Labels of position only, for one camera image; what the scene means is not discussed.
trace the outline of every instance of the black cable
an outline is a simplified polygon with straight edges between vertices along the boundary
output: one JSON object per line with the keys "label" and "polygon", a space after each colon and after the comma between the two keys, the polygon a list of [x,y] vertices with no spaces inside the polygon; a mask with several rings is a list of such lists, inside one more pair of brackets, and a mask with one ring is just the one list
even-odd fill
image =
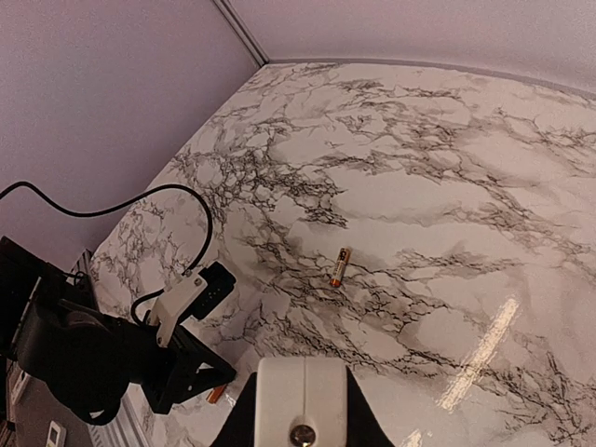
{"label": "black cable", "polygon": [[[15,189],[19,189],[19,188],[27,188],[27,189],[32,190],[34,193],[36,193],[38,196],[40,196],[46,203],[48,203],[49,206],[51,206],[55,210],[58,210],[61,213],[66,214],[67,216],[78,217],[78,218],[92,218],[92,217],[104,216],[106,214],[110,214],[112,212],[122,210],[123,208],[129,207],[130,205],[138,202],[139,200],[143,200],[146,197],[149,197],[155,193],[158,193],[160,191],[164,191],[167,189],[177,189],[177,190],[184,191],[185,193],[190,194],[196,200],[198,200],[198,202],[203,207],[203,210],[205,211],[205,216],[207,217],[207,234],[205,235],[205,242],[203,242],[203,246],[201,247],[201,250],[198,252],[198,255],[195,257],[193,262],[188,265],[185,272],[193,270],[198,265],[198,263],[200,263],[201,259],[203,259],[203,256],[205,256],[205,253],[207,252],[207,249],[209,248],[211,239],[213,238],[213,216],[211,215],[211,210],[209,208],[209,205],[197,191],[195,191],[194,189],[189,188],[188,186],[185,186],[183,184],[176,184],[176,183],[162,184],[162,185],[157,186],[153,189],[150,189],[149,191],[145,191],[144,193],[142,193],[136,197],[133,197],[124,203],[115,205],[112,208],[108,208],[106,210],[93,211],[93,212],[78,212],[78,211],[67,210],[65,207],[60,206],[54,200],[52,200],[51,198],[46,196],[46,194],[44,194],[44,192],[41,191],[37,186],[35,186],[34,184],[29,183],[29,182],[16,182],[16,183],[11,184],[8,188],[6,188],[4,191],[2,191],[0,193],[0,200],[2,200],[4,197],[6,197],[11,192],[13,192]],[[143,322],[136,314],[137,307],[141,303],[144,303],[145,301],[151,300],[152,298],[156,298],[157,296],[161,295],[163,292],[164,292],[163,289],[161,289],[159,291],[154,291],[153,293],[149,293],[148,295],[145,295],[145,296],[137,299],[132,304],[132,307],[130,308],[130,314],[132,316],[132,319],[137,324],[139,324],[141,326],[143,325]]]}

